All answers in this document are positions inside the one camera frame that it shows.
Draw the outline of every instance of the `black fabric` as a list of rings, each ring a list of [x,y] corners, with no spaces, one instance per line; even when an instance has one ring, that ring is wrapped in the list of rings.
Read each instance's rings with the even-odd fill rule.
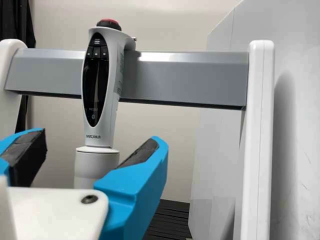
[[[0,0],[0,41],[19,39],[28,48],[36,47],[36,38],[32,24],[28,0]],[[28,96],[22,96],[15,132],[26,129]]]

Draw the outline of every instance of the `screw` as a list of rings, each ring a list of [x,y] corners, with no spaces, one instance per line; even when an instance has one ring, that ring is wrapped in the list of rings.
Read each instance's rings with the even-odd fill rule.
[[[98,197],[96,195],[87,195],[84,198],[82,198],[81,203],[83,204],[93,204],[98,200]]]

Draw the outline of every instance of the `gray horizontal bar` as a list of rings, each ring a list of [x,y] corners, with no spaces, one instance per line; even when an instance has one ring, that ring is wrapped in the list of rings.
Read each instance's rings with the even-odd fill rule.
[[[5,89],[22,94],[81,97],[84,51],[19,49]],[[126,51],[121,101],[184,106],[246,105],[246,52]]]

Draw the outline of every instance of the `black rubber pad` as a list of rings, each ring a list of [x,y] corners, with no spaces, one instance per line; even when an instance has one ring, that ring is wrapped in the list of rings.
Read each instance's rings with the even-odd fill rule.
[[[30,187],[37,172],[46,160],[45,130],[34,131],[18,137],[2,154],[10,164],[10,184],[14,187]]]
[[[128,166],[144,163],[150,156],[159,148],[158,143],[149,138],[137,150],[135,150],[126,160],[124,160],[118,167],[125,168]]]

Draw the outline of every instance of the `brand logo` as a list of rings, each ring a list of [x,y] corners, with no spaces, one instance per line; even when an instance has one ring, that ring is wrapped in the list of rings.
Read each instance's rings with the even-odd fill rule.
[[[100,135],[88,135],[87,134],[85,137],[88,139],[101,139]]]

